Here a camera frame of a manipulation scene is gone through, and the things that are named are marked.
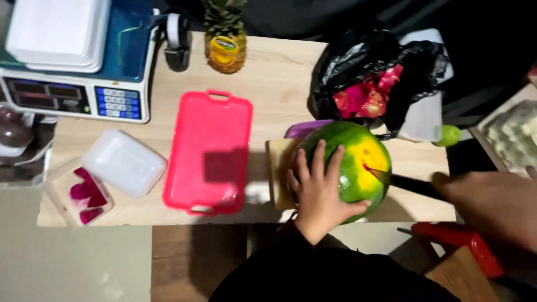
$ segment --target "digital scale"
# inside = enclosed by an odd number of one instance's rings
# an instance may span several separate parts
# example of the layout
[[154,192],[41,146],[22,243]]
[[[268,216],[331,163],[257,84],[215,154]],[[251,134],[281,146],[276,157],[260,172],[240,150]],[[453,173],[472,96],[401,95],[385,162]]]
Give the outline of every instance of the digital scale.
[[158,14],[147,0],[112,0],[103,66],[93,74],[30,70],[2,47],[0,85],[6,100],[21,111],[148,122],[157,32],[148,25]]

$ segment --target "hand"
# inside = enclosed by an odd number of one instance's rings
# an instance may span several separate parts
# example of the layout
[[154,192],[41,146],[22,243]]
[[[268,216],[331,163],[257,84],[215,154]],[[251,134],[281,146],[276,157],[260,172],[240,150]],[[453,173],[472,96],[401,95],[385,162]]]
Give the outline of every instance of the hand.
[[[535,169],[527,169],[536,177]],[[508,172],[435,173],[433,186],[466,223],[486,235],[537,253],[537,181]]]
[[312,244],[316,245],[332,229],[353,215],[359,215],[371,204],[369,200],[347,204],[339,200],[339,166],[345,149],[339,146],[324,172],[324,150],[326,142],[317,144],[311,163],[311,174],[306,162],[306,153],[300,149],[296,157],[296,179],[289,169],[288,178],[291,188],[299,199],[298,215],[295,225],[300,233]]

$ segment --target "pineapple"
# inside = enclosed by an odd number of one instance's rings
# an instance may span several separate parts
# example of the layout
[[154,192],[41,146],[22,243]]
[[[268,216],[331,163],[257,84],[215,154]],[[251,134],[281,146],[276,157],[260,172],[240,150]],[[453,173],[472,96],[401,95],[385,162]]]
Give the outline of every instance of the pineapple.
[[248,0],[205,0],[205,57],[209,65],[232,74],[246,60],[246,32],[241,7]]

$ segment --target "black plastic bag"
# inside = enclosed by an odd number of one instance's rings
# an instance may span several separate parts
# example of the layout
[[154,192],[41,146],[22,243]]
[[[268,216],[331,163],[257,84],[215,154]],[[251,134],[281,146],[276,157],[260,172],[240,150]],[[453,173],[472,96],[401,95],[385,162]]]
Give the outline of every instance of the black plastic bag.
[[[374,119],[341,117],[333,95],[397,64],[403,70],[400,81],[391,88],[384,115]],[[414,41],[401,46],[381,22],[355,23],[327,45],[317,62],[308,109],[316,119],[349,120],[366,127],[382,122],[390,133],[377,137],[391,139],[403,126],[409,106],[438,92],[437,78],[443,77],[447,64],[443,44]]]

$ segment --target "knife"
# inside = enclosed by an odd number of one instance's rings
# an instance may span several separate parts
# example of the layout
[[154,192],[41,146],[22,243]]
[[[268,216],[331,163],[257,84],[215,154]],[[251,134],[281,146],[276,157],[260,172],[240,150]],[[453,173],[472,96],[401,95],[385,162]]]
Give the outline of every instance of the knife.
[[373,174],[381,183],[447,202],[438,194],[438,191],[433,188],[430,182],[372,169],[367,166],[364,166],[364,168]]

